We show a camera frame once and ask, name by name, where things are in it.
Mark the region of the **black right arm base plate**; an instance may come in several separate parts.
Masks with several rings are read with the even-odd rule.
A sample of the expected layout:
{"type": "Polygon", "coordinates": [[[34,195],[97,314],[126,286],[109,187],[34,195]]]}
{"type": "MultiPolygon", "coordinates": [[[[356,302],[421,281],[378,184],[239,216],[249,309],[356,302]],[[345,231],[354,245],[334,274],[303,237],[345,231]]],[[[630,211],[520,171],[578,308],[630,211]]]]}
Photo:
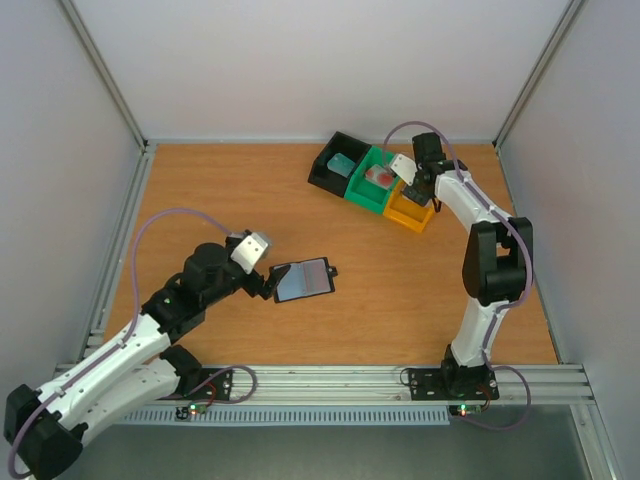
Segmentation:
{"type": "Polygon", "coordinates": [[[473,381],[470,386],[461,387],[451,393],[444,383],[440,368],[405,368],[400,380],[409,389],[412,401],[462,401],[498,400],[500,393],[495,374],[489,372],[481,380],[473,381]]]}

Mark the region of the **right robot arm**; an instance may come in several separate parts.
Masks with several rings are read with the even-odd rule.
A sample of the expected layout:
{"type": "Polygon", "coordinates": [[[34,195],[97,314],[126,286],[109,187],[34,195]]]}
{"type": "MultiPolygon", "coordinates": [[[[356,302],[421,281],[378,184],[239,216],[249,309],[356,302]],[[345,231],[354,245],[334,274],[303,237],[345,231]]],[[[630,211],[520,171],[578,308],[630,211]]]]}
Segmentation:
{"type": "Polygon", "coordinates": [[[412,148],[410,197],[447,206],[468,233],[462,266],[468,303],[440,366],[407,369],[407,386],[413,400],[496,400],[491,350],[507,311],[530,292],[533,227],[491,201],[466,166],[445,155],[437,134],[414,136],[412,148]]]}

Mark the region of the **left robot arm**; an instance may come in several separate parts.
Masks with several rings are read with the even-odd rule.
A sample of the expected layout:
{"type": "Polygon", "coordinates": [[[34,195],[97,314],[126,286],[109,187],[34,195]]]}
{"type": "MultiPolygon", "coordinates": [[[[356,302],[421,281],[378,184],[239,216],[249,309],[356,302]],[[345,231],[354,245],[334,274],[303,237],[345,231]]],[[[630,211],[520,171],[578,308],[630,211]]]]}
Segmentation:
{"type": "Polygon", "coordinates": [[[202,366],[178,342],[203,322],[209,306],[238,290],[263,299],[274,295],[289,269],[257,273],[265,250],[255,235],[199,245],[182,271],[91,356],[37,389],[22,384],[13,390],[3,427],[10,475],[54,479],[128,413],[156,399],[195,395],[204,385],[202,366]]]}

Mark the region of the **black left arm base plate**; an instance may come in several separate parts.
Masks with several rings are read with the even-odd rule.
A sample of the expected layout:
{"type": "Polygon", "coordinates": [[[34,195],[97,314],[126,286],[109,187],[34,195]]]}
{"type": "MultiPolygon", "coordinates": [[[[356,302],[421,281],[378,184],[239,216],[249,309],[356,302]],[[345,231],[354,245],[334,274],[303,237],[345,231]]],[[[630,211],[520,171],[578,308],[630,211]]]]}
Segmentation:
{"type": "Polygon", "coordinates": [[[162,400],[226,401],[230,399],[232,384],[231,368],[202,368],[182,377],[176,390],[162,400]]]}

